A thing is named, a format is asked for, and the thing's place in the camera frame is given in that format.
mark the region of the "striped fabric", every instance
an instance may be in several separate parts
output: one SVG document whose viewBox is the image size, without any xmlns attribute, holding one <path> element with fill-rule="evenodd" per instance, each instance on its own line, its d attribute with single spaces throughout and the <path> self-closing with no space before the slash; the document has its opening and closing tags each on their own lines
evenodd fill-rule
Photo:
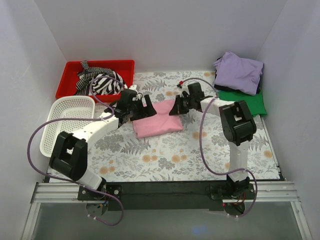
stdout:
<svg viewBox="0 0 320 240">
<path fill-rule="evenodd" d="M 97 77 L 106 76 L 96 80 L 92 84 L 92 91 L 94 95 L 116 95 L 121 92 L 122 86 L 108 76 L 117 79 L 124 85 L 126 84 L 122 77 L 110 68 L 97 66 L 89 67 L 87 61 L 82 61 L 81 65 L 83 67 L 83 71 L 77 74 L 79 81 L 76 83 L 77 91 L 75 95 L 91 95 L 89 90 L 90 83 Z"/>
</svg>

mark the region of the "gray wall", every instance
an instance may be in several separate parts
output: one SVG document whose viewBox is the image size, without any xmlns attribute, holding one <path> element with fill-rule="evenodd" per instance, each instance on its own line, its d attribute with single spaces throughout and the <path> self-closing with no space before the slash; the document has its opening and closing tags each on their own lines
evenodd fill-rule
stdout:
<svg viewBox="0 0 320 240">
<path fill-rule="evenodd" d="M 288 0 L 257 59 L 277 159 L 320 239 L 320 1 Z"/>
<path fill-rule="evenodd" d="M 55 99 L 66 60 L 32 0 L 0 0 L 0 239 L 20 239 L 36 181 L 27 143 Z M 41 169 L 48 158 L 32 146 Z"/>
<path fill-rule="evenodd" d="M 35 0 L 68 61 L 134 59 L 136 71 L 255 58 L 286 0 Z"/>
</svg>

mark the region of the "perforated basket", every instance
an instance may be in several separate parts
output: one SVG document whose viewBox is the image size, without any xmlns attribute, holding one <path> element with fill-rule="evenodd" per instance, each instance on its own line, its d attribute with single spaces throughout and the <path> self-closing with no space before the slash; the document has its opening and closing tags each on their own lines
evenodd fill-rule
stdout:
<svg viewBox="0 0 320 240">
<path fill-rule="evenodd" d="M 92 119 L 95 113 L 95 101 L 89 96 L 65 96 L 56 100 L 50 109 L 47 121 L 59 118 Z M 40 152 L 50 157 L 57 136 L 62 131 L 71 133 L 81 129 L 90 121 L 57 121 L 44 127 L 40 142 Z"/>
</svg>

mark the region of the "pink cloth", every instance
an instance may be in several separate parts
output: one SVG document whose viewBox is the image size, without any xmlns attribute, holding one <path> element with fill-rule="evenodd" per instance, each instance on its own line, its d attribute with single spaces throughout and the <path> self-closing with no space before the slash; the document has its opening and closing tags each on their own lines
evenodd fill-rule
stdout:
<svg viewBox="0 0 320 240">
<path fill-rule="evenodd" d="M 174 104 L 174 99 L 153 103 L 156 115 L 133 121 L 133 129 L 138 139 L 183 130 L 180 117 L 169 115 Z"/>
</svg>

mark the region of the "floral pattern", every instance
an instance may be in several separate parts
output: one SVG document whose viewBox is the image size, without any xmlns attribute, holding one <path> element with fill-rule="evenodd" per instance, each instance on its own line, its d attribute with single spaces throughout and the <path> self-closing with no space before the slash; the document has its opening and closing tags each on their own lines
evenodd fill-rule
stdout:
<svg viewBox="0 0 320 240">
<path fill-rule="evenodd" d="M 203 78 L 214 81 L 214 72 L 147 72 L 136 73 L 134 84 L 153 103 L 174 99 L 180 94 L 179 81 Z M 216 93 L 200 82 L 205 95 Z M 95 106 L 95 117 L 105 107 Z M 110 132 L 88 152 L 88 167 L 108 182 L 200 181 L 224 180 L 225 176 L 211 174 L 204 166 L 199 150 L 199 126 L 202 113 L 191 110 L 181 115 L 183 131 L 137 139 L 132 122 Z M 257 179 L 279 179 L 277 165 L 271 152 L 260 116 L 254 121 L 257 132 L 249 145 L 248 168 Z M 229 144 L 224 137 L 219 117 L 207 114 L 202 129 L 203 150 L 212 170 L 223 173 L 229 169 Z M 61 174 L 49 170 L 54 175 Z"/>
</svg>

